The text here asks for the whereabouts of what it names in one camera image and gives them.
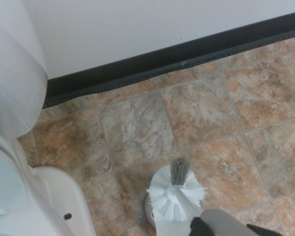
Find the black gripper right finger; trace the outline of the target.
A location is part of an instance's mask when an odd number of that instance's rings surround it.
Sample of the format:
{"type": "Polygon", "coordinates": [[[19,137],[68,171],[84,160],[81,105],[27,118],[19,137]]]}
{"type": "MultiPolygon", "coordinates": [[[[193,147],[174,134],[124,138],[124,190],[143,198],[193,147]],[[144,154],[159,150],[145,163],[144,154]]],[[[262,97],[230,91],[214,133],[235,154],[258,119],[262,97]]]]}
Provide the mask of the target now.
{"type": "Polygon", "coordinates": [[[265,229],[252,224],[246,224],[246,227],[255,232],[259,236],[283,236],[282,234],[276,231],[265,229]]]}

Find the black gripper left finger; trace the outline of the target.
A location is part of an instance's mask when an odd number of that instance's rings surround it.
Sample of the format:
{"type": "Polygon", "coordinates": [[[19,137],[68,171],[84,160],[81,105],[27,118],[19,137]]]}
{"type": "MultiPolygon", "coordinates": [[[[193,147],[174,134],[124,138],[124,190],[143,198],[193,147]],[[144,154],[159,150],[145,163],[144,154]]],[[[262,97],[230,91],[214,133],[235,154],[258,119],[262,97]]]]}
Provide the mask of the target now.
{"type": "Polygon", "coordinates": [[[213,230],[200,217],[194,217],[190,224],[189,236],[215,236],[213,230]]]}

